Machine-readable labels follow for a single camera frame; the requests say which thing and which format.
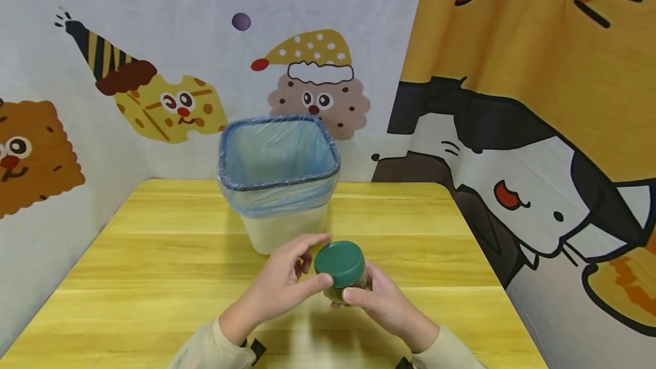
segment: child's hand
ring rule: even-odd
[[[368,260],[366,267],[370,290],[346,288],[342,294],[346,303],[364,309],[384,330],[400,337],[411,351],[425,351],[437,339],[440,327],[411,304],[388,274]]]
[[[240,345],[260,323],[331,287],[333,278],[329,274],[298,282],[310,270],[310,247],[328,243],[330,238],[330,234],[302,235],[273,252],[246,292],[221,314],[219,325],[225,337]]]

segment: red dot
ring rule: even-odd
[[[267,59],[257,59],[256,61],[253,62],[253,64],[251,64],[251,69],[254,71],[262,71],[268,65],[269,65],[269,61]]]

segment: jar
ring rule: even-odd
[[[332,287],[323,291],[329,300],[346,305],[342,298],[344,288],[367,289],[365,257],[362,249],[350,241],[335,241],[321,248],[314,260],[316,273],[332,276]]]

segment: cartoon eye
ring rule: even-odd
[[[303,93],[303,104],[305,104],[306,107],[312,104],[312,93]]]
[[[7,143],[5,143],[5,147],[9,150],[9,154],[18,158],[27,158],[32,152],[32,144],[30,143],[30,140],[21,136],[11,137],[7,140]]]
[[[317,99],[317,104],[319,109],[328,110],[333,106],[333,97],[328,93],[321,93]]]
[[[194,110],[196,107],[196,101],[194,100],[194,97],[187,92],[178,93],[178,101],[180,101],[181,105],[189,109],[189,111]]]
[[[168,93],[161,93],[159,102],[161,102],[164,108],[167,109],[170,113],[175,113],[175,108],[178,106],[178,103],[172,95]]]

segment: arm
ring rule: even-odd
[[[329,234],[303,235],[276,250],[246,292],[219,318],[196,331],[168,369],[245,369],[252,365],[256,357],[247,337],[255,327],[333,285],[328,274],[298,281],[310,270],[308,249],[328,240]]]
[[[423,352],[412,354],[417,369],[485,369],[472,352],[446,326],[439,327],[436,340]]]
[[[387,274],[367,261],[368,290],[347,288],[344,300],[365,310],[373,321],[396,335],[413,353],[417,369],[484,369],[446,326],[436,325],[403,295]]]
[[[245,369],[255,361],[255,353],[230,342],[221,331],[219,319],[200,327],[169,365],[168,369]]]

